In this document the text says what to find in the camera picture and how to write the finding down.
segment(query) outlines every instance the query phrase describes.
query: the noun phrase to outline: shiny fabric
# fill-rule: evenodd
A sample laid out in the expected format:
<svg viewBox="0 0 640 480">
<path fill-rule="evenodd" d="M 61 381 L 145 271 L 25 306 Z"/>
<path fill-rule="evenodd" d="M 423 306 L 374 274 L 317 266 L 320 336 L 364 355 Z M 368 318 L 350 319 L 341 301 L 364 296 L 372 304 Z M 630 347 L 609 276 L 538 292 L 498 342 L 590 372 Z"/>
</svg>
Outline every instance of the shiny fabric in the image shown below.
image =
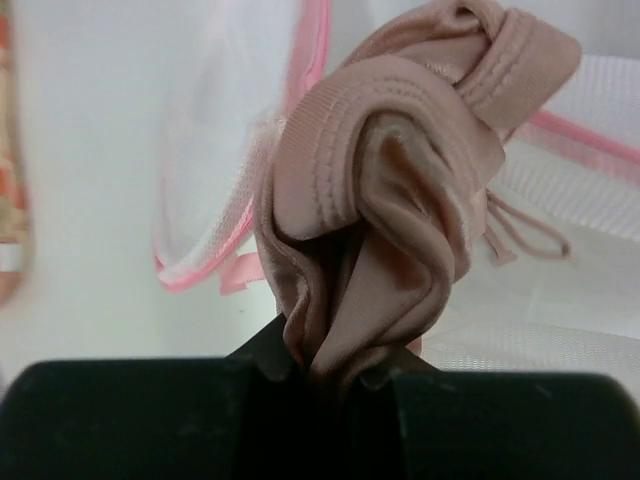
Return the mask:
<svg viewBox="0 0 640 480">
<path fill-rule="evenodd" d="M 254 229 L 314 387 L 344 391 L 436 322 L 485 232 L 503 143 L 580 57 L 527 13 L 440 0 L 380 28 L 303 98 Z"/>
</svg>

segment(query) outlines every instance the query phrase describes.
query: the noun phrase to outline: fabric fold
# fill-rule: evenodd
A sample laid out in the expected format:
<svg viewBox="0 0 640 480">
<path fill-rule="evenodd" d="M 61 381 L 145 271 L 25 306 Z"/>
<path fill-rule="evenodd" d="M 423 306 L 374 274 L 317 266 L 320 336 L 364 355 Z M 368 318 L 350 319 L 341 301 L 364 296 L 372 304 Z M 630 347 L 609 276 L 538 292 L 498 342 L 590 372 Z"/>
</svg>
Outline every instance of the fabric fold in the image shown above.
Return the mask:
<svg viewBox="0 0 640 480">
<path fill-rule="evenodd" d="M 578 66 L 573 39 L 491 0 L 381 27 L 293 111 L 256 195 L 285 342 L 344 391 L 438 319 L 485 232 L 503 142 Z"/>
</svg>

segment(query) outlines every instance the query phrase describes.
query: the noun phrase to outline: crumpled cloth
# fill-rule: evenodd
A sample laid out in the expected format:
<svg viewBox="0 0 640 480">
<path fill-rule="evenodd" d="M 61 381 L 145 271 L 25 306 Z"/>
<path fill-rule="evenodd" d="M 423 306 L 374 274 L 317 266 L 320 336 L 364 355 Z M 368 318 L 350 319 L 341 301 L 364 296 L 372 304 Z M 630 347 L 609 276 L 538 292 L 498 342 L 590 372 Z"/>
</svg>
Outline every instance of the crumpled cloth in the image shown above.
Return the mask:
<svg viewBox="0 0 640 480">
<path fill-rule="evenodd" d="M 438 0 L 303 98 L 258 186 L 254 231 L 312 386 L 344 392 L 436 322 L 485 232 L 504 142 L 580 58 L 525 12 Z"/>
</svg>

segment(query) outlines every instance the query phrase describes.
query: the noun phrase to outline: white surface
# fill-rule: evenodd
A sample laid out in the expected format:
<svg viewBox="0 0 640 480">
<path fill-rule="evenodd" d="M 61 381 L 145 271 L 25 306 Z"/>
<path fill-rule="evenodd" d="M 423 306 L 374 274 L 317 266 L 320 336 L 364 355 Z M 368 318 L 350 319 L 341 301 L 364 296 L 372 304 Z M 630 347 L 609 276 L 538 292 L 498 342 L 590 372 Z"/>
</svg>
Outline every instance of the white surface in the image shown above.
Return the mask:
<svg viewBox="0 0 640 480">
<path fill-rule="evenodd" d="M 264 283 L 221 298 L 210 279 L 174 295 L 160 287 L 152 264 L 158 132 L 206 1 L 14 2 L 35 258 L 30 278 L 0 311 L 0 367 L 9 379 L 41 359 L 224 354 L 273 316 Z M 618 8 L 604 0 L 517 3 L 579 34 L 590 51 L 638 54 L 640 43 L 629 37 L 640 20 L 628 8 L 635 0 L 618 0 Z M 335 0 L 331 65 L 375 26 L 417 4 Z M 632 28 L 611 23 L 612 12 Z M 618 35 L 608 37 L 612 26 Z M 616 271 L 625 266 L 635 280 L 635 247 L 616 244 L 616 254 L 601 236 L 567 233 L 578 256 L 566 265 L 523 255 L 496 271 L 483 266 L 479 245 L 479 263 L 454 289 L 433 334 L 478 321 L 528 320 L 640 336 L 637 283 Z M 608 292 L 624 301 L 603 293 L 611 278 L 617 281 Z M 509 302 L 500 298 L 506 291 Z"/>
</svg>

